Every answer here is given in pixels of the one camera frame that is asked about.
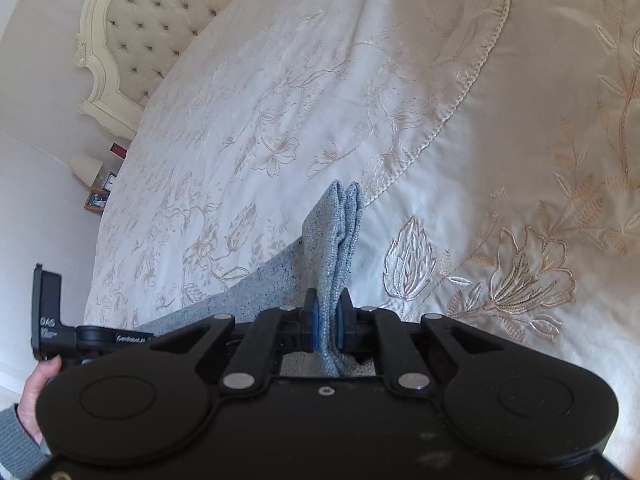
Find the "grey knit sleeve forearm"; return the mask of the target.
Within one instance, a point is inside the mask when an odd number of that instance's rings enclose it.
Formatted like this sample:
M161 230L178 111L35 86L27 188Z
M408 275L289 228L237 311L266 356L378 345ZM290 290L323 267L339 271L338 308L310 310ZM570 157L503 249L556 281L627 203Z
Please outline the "grey knit sleeve forearm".
M16 404L1 411L0 430L2 479L28 479L47 463L47 455L18 419Z

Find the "person's left hand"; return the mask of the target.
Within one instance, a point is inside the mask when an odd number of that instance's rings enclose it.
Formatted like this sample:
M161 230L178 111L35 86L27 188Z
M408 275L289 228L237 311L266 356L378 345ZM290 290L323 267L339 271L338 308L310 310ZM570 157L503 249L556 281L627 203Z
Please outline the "person's left hand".
M20 403L17 405L16 414L21 425L37 444L42 442L42 432L36 417L36 404L48 381L61 371L62 359L56 356L53 359L39 362L32 374L25 382L25 387Z

